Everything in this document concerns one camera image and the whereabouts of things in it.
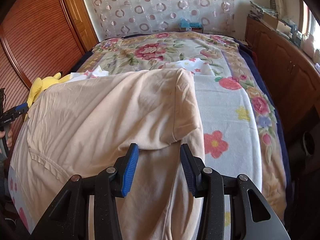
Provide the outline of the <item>person's left hand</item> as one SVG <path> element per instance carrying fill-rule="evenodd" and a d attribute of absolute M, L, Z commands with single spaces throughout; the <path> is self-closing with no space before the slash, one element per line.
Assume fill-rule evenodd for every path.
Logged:
<path fill-rule="evenodd" d="M 13 132 L 11 128 L 9 129 L 8 133 L 6 133 L 5 131 L 0 131 L 0 138 L 7 136 L 6 141 L 7 141 L 8 148 L 11 148 L 12 146 L 12 135 L 13 135 Z"/>

